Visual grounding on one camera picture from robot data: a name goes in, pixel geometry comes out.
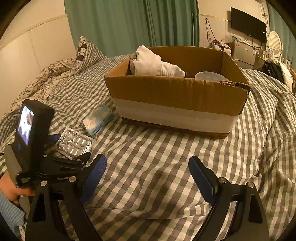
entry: foil blister pack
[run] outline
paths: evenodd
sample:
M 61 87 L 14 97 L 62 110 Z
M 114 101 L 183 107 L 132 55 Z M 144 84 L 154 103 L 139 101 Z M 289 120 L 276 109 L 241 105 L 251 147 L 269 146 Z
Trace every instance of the foil blister pack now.
M 73 159 L 88 151 L 90 152 L 94 143 L 95 139 L 66 127 L 54 148 L 67 158 Z

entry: blue sleeve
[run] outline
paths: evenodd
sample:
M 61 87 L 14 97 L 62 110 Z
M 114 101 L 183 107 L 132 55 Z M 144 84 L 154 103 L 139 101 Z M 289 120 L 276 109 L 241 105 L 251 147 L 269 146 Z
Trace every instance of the blue sleeve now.
M 19 237 L 20 232 L 18 226 L 24 224 L 25 213 L 11 203 L 0 191 L 0 212 L 6 221 L 7 225 L 11 228 L 13 233 Z

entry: curtain fold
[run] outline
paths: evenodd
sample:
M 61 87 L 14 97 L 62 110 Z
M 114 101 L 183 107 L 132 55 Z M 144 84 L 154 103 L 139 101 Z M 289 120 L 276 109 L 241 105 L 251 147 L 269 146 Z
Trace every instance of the curtain fold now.
M 196 0 L 64 0 L 74 44 L 84 36 L 107 56 L 138 46 L 199 45 Z
M 291 67 L 296 68 L 296 39 L 285 21 L 270 4 L 268 4 L 268 11 L 270 31 L 276 31 L 283 43 L 284 51 L 282 57 L 286 59 L 289 56 Z

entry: device screen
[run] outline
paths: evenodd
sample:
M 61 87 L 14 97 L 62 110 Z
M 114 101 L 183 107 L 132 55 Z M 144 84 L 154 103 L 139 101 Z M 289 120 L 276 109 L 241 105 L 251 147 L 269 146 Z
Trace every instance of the device screen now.
M 32 128 L 34 113 L 26 106 L 22 109 L 22 114 L 20 115 L 20 123 L 18 126 L 18 133 L 24 140 L 25 144 L 28 145 L 30 131 Z

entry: gingham blanket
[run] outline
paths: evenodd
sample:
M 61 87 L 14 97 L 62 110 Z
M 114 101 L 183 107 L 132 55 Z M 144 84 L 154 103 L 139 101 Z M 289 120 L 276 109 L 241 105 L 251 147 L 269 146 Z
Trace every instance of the gingham blanket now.
M 188 159 L 197 155 L 218 177 L 237 184 L 255 183 L 271 240 L 275 240 L 296 208 L 295 95 L 276 79 L 242 69 L 252 90 L 226 139 L 127 125 L 118 116 L 103 80 L 126 57 L 101 60 L 62 80 L 46 102 L 55 109 L 51 133 L 62 133 L 68 126 L 87 134 L 82 120 L 102 103 L 116 114 L 95 135 L 92 158 L 104 154 L 107 170 L 85 206 L 102 239 L 191 240 L 210 209 L 188 171 Z M 13 138 L 14 132 L 8 134 L 0 150 Z M 3 171 L 5 162 L 0 161 Z M 65 208 L 62 210 L 68 232 L 76 238 Z M 233 211 L 232 204 L 219 240 L 227 232 Z

